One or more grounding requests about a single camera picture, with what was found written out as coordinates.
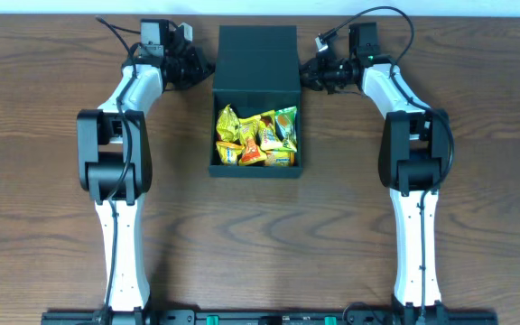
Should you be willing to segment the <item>dark green box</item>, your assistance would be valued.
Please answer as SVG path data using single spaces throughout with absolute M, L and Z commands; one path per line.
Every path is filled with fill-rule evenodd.
M 220 26 L 212 122 L 227 105 L 239 117 L 300 107 L 299 66 L 295 26 Z

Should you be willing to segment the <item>green pandan cake snack packet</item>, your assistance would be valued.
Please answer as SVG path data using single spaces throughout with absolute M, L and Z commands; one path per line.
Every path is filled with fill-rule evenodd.
M 283 138 L 283 149 L 295 153 L 297 152 L 296 113 L 297 107 L 287 107 L 275 112 L 276 124 Z

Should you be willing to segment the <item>yellow chocolate wafer snack packet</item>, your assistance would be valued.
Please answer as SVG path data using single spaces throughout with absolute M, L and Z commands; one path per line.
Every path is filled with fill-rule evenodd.
M 240 121 L 230 104 L 227 104 L 218 112 L 216 132 L 221 142 L 239 144 Z

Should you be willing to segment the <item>yellow chocolate cake snack packet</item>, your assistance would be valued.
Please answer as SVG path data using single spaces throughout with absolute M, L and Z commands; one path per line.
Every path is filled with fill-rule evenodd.
M 259 145 L 265 152 L 283 148 L 283 142 L 276 133 L 274 118 L 275 111 L 270 110 L 262 113 L 258 121 Z

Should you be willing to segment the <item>yellow cheddar sandwich snack packet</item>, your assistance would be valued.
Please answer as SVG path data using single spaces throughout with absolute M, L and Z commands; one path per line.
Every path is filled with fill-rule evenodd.
M 216 148 L 220 161 L 224 165 L 237 165 L 238 156 L 244 150 L 243 145 L 223 141 L 217 141 Z

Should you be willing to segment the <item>orange cracker snack packet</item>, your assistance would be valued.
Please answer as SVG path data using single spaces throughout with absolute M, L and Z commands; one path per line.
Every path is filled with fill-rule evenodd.
M 291 167 L 294 165 L 295 152 L 267 151 L 265 166 L 268 167 Z

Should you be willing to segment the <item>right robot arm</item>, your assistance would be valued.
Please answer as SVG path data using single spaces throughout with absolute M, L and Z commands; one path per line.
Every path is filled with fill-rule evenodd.
M 336 57 L 336 30 L 316 37 L 316 56 L 300 67 L 301 84 L 339 93 L 355 85 L 385 120 L 378 174 L 395 212 L 397 271 L 395 313 L 400 324 L 439 324 L 434 217 L 439 189 L 450 172 L 454 140 L 446 113 L 417 100 L 397 60 L 381 52 L 375 23 L 349 27 L 349 56 Z

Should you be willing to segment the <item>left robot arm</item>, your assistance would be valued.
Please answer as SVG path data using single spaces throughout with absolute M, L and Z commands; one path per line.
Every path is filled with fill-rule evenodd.
M 145 119 L 164 92 L 196 86 L 214 71 L 187 23 L 143 19 L 136 33 L 139 41 L 124 46 L 112 95 L 76 119 L 79 182 L 102 227 L 107 268 L 104 304 L 92 324 L 146 322 L 142 213 L 153 166 Z

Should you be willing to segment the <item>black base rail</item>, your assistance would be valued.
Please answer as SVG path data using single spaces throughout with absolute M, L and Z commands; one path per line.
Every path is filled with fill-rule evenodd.
M 120 325 L 367 325 L 416 324 L 416 311 L 356 309 L 346 312 L 287 311 L 48 311 L 41 325 L 120 324 Z

